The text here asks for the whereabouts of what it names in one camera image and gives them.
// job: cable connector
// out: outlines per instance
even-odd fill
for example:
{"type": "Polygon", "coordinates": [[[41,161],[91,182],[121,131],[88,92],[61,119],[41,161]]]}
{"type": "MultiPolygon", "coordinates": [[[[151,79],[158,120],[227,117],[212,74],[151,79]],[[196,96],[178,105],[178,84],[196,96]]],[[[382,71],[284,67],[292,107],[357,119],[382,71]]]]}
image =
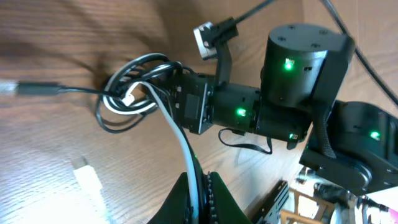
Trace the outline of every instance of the cable connector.
{"type": "Polygon", "coordinates": [[[135,82],[130,86],[130,88],[124,95],[124,98],[122,99],[124,105],[130,106],[134,102],[134,100],[136,100],[136,98],[132,95],[132,91],[138,86],[138,84],[139,82],[135,82]]]}
{"type": "Polygon", "coordinates": [[[21,82],[0,80],[0,95],[55,96],[61,93],[63,85],[56,82],[21,82]]]}
{"type": "Polygon", "coordinates": [[[0,96],[14,96],[17,93],[17,80],[0,80],[0,96]]]}

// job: black cable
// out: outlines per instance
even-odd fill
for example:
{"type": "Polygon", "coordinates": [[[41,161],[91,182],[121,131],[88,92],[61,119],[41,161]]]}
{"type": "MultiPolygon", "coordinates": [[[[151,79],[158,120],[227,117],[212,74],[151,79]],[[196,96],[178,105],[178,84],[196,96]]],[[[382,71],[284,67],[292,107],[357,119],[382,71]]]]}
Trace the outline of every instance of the black cable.
{"type": "Polygon", "coordinates": [[[152,87],[154,87],[156,92],[160,93],[158,94],[159,96],[162,95],[165,96],[164,98],[165,100],[162,101],[166,101],[168,103],[170,116],[174,119],[173,108],[170,103],[171,101],[170,93],[167,90],[155,85],[151,80],[161,75],[162,76],[173,75],[174,71],[177,71],[176,73],[179,74],[182,73],[182,70],[183,66],[181,65],[181,63],[170,62],[169,59],[162,54],[149,54],[128,62],[118,72],[116,72],[107,82],[105,90],[107,90],[106,92],[110,94],[99,97],[97,99],[95,115],[98,124],[107,132],[121,133],[135,127],[148,114],[153,113],[156,110],[157,107],[153,106],[148,111],[143,111],[137,114],[128,114],[128,115],[138,115],[141,117],[126,128],[112,129],[110,128],[110,126],[118,126],[118,125],[112,125],[109,123],[106,124],[105,122],[106,120],[104,120],[103,117],[101,116],[101,110],[100,110],[101,102],[103,102],[104,100],[107,100],[108,106],[112,107],[113,110],[122,112],[121,114],[126,114],[125,112],[133,112],[133,111],[138,112],[138,110],[142,111],[143,109],[148,108],[150,104],[153,104],[154,100],[151,93],[147,94],[146,100],[138,102],[134,101],[134,103],[129,106],[126,106],[122,102],[122,98],[113,97],[115,95],[120,95],[120,96],[126,95],[126,91],[128,91],[130,86],[135,82],[148,82],[152,85],[152,87]],[[143,67],[145,63],[153,62],[156,60],[161,61],[163,63],[148,70],[143,70],[141,68],[138,68],[138,67],[143,67]]]}
{"type": "Polygon", "coordinates": [[[260,3],[258,6],[254,7],[253,9],[248,11],[247,13],[245,13],[242,16],[239,16],[238,18],[236,18],[234,20],[234,23],[238,24],[238,23],[242,22],[243,20],[247,19],[248,17],[253,16],[255,13],[257,13],[261,9],[267,7],[269,4],[273,3],[274,1],[276,1],[276,0],[266,0],[266,1],[262,2],[262,3],[260,3]]]}
{"type": "Polygon", "coordinates": [[[192,70],[192,68],[190,68],[190,67],[188,67],[188,66],[186,66],[186,65],[184,65],[182,68],[185,69],[185,70],[187,70],[188,72],[190,72],[190,73],[192,73],[192,74],[195,74],[195,72],[192,70]]]}
{"type": "Polygon", "coordinates": [[[228,143],[225,143],[225,142],[221,139],[221,133],[222,133],[223,131],[232,131],[233,133],[236,133],[237,130],[234,130],[234,129],[231,129],[231,128],[223,128],[223,129],[221,129],[221,130],[218,132],[218,139],[221,141],[221,143],[223,143],[223,144],[226,145],[226,146],[229,146],[229,147],[238,147],[238,148],[244,148],[244,149],[252,149],[252,150],[255,150],[255,151],[257,151],[257,152],[261,152],[261,153],[264,153],[264,154],[267,154],[267,155],[271,155],[271,154],[272,154],[272,144],[270,144],[270,141],[271,141],[271,140],[269,140],[268,138],[267,138],[267,143],[268,143],[269,151],[266,151],[265,149],[261,148],[260,146],[255,145],[255,144],[248,144],[248,143],[228,144],[228,143]]]}
{"type": "MultiPolygon", "coordinates": [[[[325,5],[326,9],[329,11],[332,18],[335,20],[339,28],[344,34],[351,35],[348,32],[347,27],[345,26],[343,20],[337,13],[336,8],[332,5],[329,0],[322,0],[322,3],[325,5]]],[[[355,54],[358,59],[361,61],[365,69],[368,71],[370,76],[373,78],[374,81],[379,85],[379,87],[384,91],[384,93],[398,106],[398,97],[397,95],[387,86],[384,80],[377,74],[375,69],[370,65],[369,61],[363,55],[362,51],[359,49],[358,46],[355,48],[355,54]]]]}

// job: white cable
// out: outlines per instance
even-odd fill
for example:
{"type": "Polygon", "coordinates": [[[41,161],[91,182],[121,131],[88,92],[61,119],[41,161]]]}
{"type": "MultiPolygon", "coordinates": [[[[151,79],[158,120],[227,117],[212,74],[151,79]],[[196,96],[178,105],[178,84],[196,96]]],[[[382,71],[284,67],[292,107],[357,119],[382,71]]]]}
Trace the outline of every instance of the white cable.
{"type": "Polygon", "coordinates": [[[176,135],[176,137],[178,138],[178,141],[180,142],[182,152],[184,155],[184,159],[185,159],[185,165],[187,167],[189,196],[190,196],[191,207],[193,207],[192,223],[198,224],[198,222],[199,222],[198,186],[197,186],[197,180],[195,177],[195,169],[193,168],[193,161],[192,161],[192,156],[189,151],[188,143],[185,140],[183,134],[181,133],[181,130],[178,128],[178,126],[175,124],[175,122],[173,121],[173,119],[171,118],[169,113],[167,112],[166,107],[163,105],[162,100],[156,94],[156,91],[153,89],[153,87],[147,82],[139,82],[139,83],[148,87],[149,91],[152,93],[153,97],[155,98],[155,101],[157,102],[158,107],[160,108],[160,110],[162,110],[166,121],[168,122],[170,127],[173,129],[174,134],[176,135]]]}
{"type": "MultiPolygon", "coordinates": [[[[111,84],[113,83],[113,81],[115,81],[114,79],[115,79],[115,78],[117,77],[117,75],[119,75],[123,70],[126,70],[125,73],[128,73],[131,69],[137,67],[136,63],[137,63],[138,61],[140,61],[140,60],[142,60],[142,59],[144,59],[144,58],[146,58],[146,57],[154,56],[154,55],[166,57],[166,55],[164,55],[164,54],[152,53],[152,54],[146,54],[146,55],[143,55],[143,56],[141,56],[141,57],[138,57],[138,58],[136,58],[136,59],[134,59],[134,60],[131,60],[130,62],[128,62],[128,63],[126,63],[125,65],[123,65],[117,72],[115,72],[115,73],[111,76],[111,78],[109,79],[108,83],[106,84],[104,90],[105,90],[105,91],[109,91],[109,89],[111,88],[111,84]]],[[[110,98],[109,100],[111,101],[110,103],[111,103],[112,105],[114,105],[114,106],[117,107],[117,105],[114,103],[114,101],[113,101],[112,98],[110,98]]],[[[138,113],[141,113],[141,112],[145,112],[145,111],[151,109],[153,106],[156,105],[156,103],[151,103],[151,104],[149,104],[148,106],[146,106],[146,107],[144,107],[144,108],[142,108],[142,109],[139,109],[139,110],[134,110],[134,111],[119,111],[119,110],[114,109],[114,108],[109,104],[108,98],[107,98],[106,96],[103,97],[103,102],[104,102],[105,107],[106,107],[107,109],[109,109],[110,111],[112,111],[113,113],[123,114],[123,115],[138,114],[138,113]]]]}

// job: usb connector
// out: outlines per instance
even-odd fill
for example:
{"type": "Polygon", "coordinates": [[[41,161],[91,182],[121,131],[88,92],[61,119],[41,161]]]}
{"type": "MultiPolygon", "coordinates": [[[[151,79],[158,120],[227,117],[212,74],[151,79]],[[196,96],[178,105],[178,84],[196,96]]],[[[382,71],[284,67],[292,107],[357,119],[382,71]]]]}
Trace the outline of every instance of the usb connector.
{"type": "Polygon", "coordinates": [[[0,96],[55,96],[61,93],[62,88],[64,88],[64,86],[56,82],[0,80],[0,96]]]}

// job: black strap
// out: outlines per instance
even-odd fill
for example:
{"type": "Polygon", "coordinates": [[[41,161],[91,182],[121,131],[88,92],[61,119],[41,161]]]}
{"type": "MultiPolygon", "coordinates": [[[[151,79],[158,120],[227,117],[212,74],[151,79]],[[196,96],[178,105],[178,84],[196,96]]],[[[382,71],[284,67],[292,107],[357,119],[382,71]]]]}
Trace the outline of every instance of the black strap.
{"type": "Polygon", "coordinates": [[[221,139],[221,133],[223,132],[223,131],[232,131],[232,133],[234,133],[234,134],[239,134],[239,135],[242,135],[242,136],[244,136],[244,131],[238,131],[238,130],[234,130],[234,129],[231,129],[231,128],[223,128],[223,129],[221,129],[219,132],[218,132],[218,139],[221,141],[221,143],[223,143],[224,145],[226,145],[226,146],[229,146],[229,147],[238,147],[238,148],[243,148],[243,149],[252,149],[252,150],[255,150],[255,151],[257,151],[257,152],[261,152],[261,153],[264,153],[264,154],[267,154],[267,155],[271,155],[272,154],[272,142],[271,142],[271,138],[267,138],[267,145],[268,145],[268,147],[269,147],[269,151],[266,151],[266,150],[264,150],[263,148],[261,148],[260,146],[257,146],[257,145],[255,145],[255,144],[248,144],[248,143],[242,143],[242,144],[228,144],[228,143],[225,143],[222,139],[221,139]]]}
{"type": "Polygon", "coordinates": [[[327,131],[329,112],[330,110],[327,105],[323,103],[314,103],[312,105],[312,122],[318,139],[319,150],[323,155],[336,159],[336,154],[331,148],[327,131]]]}

